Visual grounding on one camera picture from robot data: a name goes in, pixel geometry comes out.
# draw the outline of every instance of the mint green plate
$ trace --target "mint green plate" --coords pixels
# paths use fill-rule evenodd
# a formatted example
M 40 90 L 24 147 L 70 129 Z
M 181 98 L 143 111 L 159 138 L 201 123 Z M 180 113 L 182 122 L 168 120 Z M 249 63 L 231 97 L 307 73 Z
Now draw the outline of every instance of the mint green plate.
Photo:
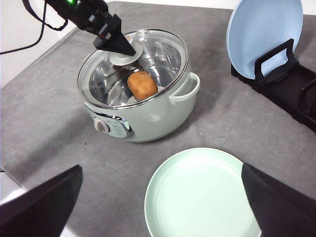
M 211 148 L 182 151 L 154 173 L 145 195 L 152 237 L 259 237 L 242 162 Z

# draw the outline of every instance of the glass lid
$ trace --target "glass lid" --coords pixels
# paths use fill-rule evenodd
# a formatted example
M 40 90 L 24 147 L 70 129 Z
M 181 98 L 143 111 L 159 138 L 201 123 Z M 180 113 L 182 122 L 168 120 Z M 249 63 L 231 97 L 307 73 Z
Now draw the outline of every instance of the glass lid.
M 96 50 L 81 67 L 78 88 L 90 104 L 108 109 L 142 104 L 164 94 L 185 71 L 188 51 L 178 36 L 163 30 L 139 30 L 126 36 L 133 41 L 134 58 L 118 61 L 127 56 Z M 148 73 L 158 88 L 144 100 L 137 100 L 127 85 L 128 77 L 139 71 Z

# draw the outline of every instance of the black dish rack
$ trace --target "black dish rack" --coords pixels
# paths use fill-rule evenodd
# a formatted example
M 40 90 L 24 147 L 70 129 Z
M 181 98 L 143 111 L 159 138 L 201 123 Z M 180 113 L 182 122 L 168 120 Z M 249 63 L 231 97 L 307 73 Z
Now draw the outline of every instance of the black dish rack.
M 316 73 L 303 67 L 293 53 L 294 39 L 272 49 L 255 62 L 255 80 L 239 74 L 232 65 L 232 75 L 279 105 L 297 121 L 316 132 Z M 263 76 L 262 64 L 286 49 L 288 61 Z

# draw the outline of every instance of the bread roll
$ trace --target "bread roll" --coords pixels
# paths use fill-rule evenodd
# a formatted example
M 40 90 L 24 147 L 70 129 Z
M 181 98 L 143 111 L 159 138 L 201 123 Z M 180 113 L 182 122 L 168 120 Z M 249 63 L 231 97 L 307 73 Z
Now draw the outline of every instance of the bread roll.
M 158 92 L 155 81 L 147 72 L 143 71 L 131 74 L 127 79 L 127 85 L 136 100 L 144 100 Z

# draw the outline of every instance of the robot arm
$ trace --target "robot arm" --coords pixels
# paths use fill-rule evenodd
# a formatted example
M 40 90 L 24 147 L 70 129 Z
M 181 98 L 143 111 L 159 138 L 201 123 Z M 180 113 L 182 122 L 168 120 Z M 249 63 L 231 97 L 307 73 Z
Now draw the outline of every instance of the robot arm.
M 97 49 L 133 56 L 136 52 L 121 32 L 121 19 L 108 12 L 103 0 L 45 0 L 65 20 L 97 35 Z

